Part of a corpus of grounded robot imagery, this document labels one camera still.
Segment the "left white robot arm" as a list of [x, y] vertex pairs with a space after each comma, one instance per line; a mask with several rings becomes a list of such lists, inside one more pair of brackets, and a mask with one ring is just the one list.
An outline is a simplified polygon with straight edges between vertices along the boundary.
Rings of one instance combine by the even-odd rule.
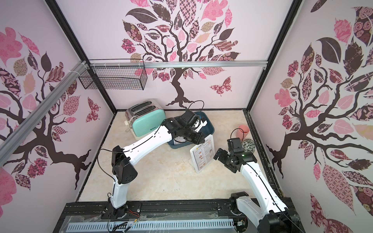
[[150, 134], [124, 148], [117, 146], [112, 150], [112, 173], [114, 179], [110, 203], [119, 209], [127, 203], [130, 183], [138, 176], [135, 165], [146, 155], [161, 145], [181, 137], [195, 145], [205, 142], [201, 129], [207, 126], [207, 119], [187, 109], [184, 114], [163, 120]]

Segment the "new printed menu sheet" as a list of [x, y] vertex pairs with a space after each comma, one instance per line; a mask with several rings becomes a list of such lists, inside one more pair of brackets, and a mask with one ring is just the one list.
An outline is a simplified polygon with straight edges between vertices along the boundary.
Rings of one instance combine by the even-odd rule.
[[176, 118], [176, 120], [181, 127], [176, 130], [176, 135], [173, 138], [175, 142], [182, 143], [188, 141], [196, 145], [205, 143], [205, 136], [200, 132], [201, 128], [207, 125], [205, 118], [198, 118], [194, 123], [187, 123], [180, 117]]

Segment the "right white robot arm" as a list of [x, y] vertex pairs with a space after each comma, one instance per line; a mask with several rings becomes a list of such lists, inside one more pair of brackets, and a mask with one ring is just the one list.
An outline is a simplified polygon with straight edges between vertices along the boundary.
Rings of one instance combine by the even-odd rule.
[[258, 233], [302, 233], [301, 220], [275, 193], [260, 170], [255, 156], [245, 151], [239, 138], [227, 140], [228, 151], [219, 148], [214, 156], [232, 173], [240, 172], [249, 183], [256, 201], [245, 192], [233, 193], [231, 212], [244, 214]]

